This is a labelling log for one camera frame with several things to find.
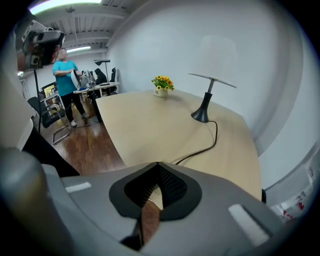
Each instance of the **ceiling light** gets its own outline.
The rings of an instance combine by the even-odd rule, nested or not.
[[[101,0],[49,0],[43,3],[40,3],[30,8],[29,10],[33,15],[36,15],[40,12],[43,12],[53,7],[70,5],[70,4],[86,4],[86,3],[100,4]]]
[[[72,52],[82,51],[82,50],[88,50],[88,49],[91,49],[91,46],[74,48],[74,49],[66,50],[66,52],[67,52],[67,53],[72,53]]]

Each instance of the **man in blue shirt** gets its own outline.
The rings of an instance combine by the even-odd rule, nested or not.
[[[81,76],[81,72],[73,61],[67,60],[67,50],[65,48],[60,49],[57,57],[59,61],[56,61],[53,64],[52,73],[56,79],[56,86],[65,108],[66,117],[70,121],[71,126],[76,127],[77,123],[75,122],[72,114],[72,101],[80,112],[82,118],[90,117],[85,113],[84,107],[80,102],[79,94],[74,93],[77,89],[71,80],[71,72],[73,70],[76,71],[78,76]]]

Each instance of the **potted plant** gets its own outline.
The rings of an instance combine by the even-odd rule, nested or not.
[[[168,97],[168,91],[175,89],[174,83],[167,76],[158,75],[151,82],[155,85],[153,95],[157,97],[166,98]]]

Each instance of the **white shoe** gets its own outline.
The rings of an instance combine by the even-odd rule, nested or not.
[[[87,118],[89,118],[90,117],[90,115],[89,114],[87,114],[87,113],[83,113],[82,115],[81,115],[81,117],[84,119],[87,119]]]
[[[72,122],[70,123],[70,125],[71,125],[72,127],[76,127],[76,126],[77,126],[77,123],[75,122],[75,120],[72,120]]]

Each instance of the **blue shirt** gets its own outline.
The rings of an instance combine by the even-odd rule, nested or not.
[[[52,67],[52,73],[55,74],[56,71],[67,71],[70,69],[78,70],[76,64],[67,60],[66,63],[62,61],[56,61]],[[71,94],[76,90],[74,83],[71,80],[71,74],[66,74],[64,76],[56,76],[56,87],[58,88],[58,93],[60,96]]]

